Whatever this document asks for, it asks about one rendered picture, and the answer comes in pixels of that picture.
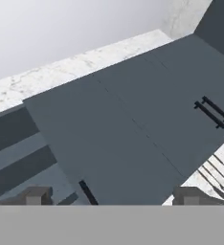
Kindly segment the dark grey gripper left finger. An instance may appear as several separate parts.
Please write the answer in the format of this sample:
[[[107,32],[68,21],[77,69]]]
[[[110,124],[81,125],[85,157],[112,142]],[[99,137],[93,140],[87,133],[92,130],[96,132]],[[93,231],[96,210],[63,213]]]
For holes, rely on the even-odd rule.
[[[13,197],[0,200],[0,205],[52,205],[52,187],[28,187]]]

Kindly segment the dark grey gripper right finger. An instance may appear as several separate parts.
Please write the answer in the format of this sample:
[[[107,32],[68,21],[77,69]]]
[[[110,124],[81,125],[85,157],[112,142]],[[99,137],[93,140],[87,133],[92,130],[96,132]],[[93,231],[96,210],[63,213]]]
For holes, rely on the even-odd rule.
[[[224,200],[211,197],[198,187],[177,187],[173,190],[173,205],[217,206],[224,205]]]

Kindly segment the dark hanging fork utensil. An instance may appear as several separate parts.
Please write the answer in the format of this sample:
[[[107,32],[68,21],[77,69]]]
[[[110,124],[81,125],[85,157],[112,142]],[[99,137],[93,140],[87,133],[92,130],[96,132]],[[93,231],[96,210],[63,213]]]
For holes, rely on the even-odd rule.
[[[214,192],[216,192],[222,199],[224,199],[224,192],[221,191],[219,188],[217,188],[215,185],[213,185],[212,182],[200,170],[197,170],[197,171],[202,176],[202,178],[204,178],[205,181],[210,184]]]

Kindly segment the open grey-blue cabinet shelves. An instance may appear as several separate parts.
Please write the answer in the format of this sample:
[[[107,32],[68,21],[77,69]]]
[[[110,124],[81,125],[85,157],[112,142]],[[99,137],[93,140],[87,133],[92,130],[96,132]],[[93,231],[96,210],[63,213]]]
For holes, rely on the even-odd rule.
[[[0,200],[28,187],[52,187],[52,205],[81,201],[25,106],[0,113]]]

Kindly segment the dark grey cabinet side panel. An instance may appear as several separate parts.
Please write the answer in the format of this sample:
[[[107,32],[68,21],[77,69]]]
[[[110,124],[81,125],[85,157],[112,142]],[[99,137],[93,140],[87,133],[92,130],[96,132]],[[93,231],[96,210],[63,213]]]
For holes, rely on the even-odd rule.
[[[224,0],[212,0],[194,33],[224,55]]]

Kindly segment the large grey-blue cabinet door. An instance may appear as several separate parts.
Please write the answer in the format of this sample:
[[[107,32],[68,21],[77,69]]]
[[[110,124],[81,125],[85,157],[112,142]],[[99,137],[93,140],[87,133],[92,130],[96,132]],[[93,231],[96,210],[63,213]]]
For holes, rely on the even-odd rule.
[[[182,176],[93,77],[24,100],[71,177],[101,205],[160,205]]]

